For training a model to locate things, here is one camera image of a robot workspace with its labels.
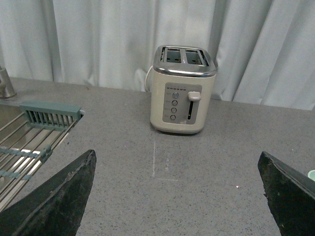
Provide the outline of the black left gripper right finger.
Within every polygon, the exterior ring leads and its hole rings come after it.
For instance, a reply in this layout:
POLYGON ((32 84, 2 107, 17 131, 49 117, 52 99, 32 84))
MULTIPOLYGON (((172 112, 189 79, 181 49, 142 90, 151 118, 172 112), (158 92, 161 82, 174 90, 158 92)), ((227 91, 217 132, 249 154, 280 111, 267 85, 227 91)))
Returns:
POLYGON ((283 236, 315 234, 315 182, 263 151, 258 161, 268 207, 283 236))

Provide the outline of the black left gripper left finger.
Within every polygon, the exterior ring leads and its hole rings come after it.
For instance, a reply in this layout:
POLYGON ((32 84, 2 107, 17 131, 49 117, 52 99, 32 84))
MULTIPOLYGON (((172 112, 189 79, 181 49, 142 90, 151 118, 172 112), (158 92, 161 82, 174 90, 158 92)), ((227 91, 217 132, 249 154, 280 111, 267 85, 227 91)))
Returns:
POLYGON ((2 236, 74 236, 92 189, 95 151, 76 158, 0 213, 2 236))

